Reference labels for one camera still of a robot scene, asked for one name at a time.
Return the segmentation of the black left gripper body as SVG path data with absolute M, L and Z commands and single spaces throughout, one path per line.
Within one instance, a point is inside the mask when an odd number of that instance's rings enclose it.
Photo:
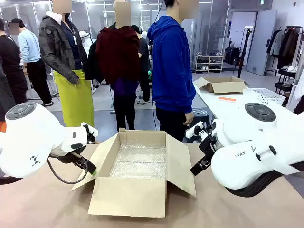
M 85 158 L 75 152 L 70 152 L 70 153 L 66 154 L 65 156 L 58 156 L 58 155 L 52 154 L 51 158 L 58 159 L 63 164 L 72 163 L 79 168 L 87 168 Z

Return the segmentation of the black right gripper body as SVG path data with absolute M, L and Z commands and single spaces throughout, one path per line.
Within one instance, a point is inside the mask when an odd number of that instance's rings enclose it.
M 210 136 L 208 134 L 199 134 L 199 136 L 201 137 L 201 144 L 199 145 L 199 149 L 205 154 L 200 161 L 210 162 L 216 151 L 216 138 L 215 136 Z

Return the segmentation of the person's bare hand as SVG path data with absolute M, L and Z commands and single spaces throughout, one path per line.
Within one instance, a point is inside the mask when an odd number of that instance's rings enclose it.
M 194 113 L 190 112 L 190 113 L 185 113 L 185 122 L 183 123 L 184 125 L 189 125 L 192 123 L 193 118 L 194 118 Z

